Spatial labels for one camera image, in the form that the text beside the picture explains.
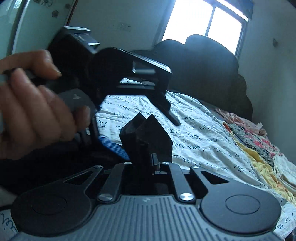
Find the person's left hand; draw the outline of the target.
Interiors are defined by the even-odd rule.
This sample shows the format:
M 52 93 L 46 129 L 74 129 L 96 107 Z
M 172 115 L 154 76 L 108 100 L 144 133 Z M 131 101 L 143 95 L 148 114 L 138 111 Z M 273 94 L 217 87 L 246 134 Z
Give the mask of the person's left hand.
M 55 80 L 61 72 L 47 50 L 18 53 L 1 59 L 1 72 L 11 71 L 1 83 L 1 159 L 17 160 L 29 152 L 58 141 L 70 141 L 90 124 L 90 108 L 74 113 L 58 95 L 44 85 L 34 85 L 25 70 Z

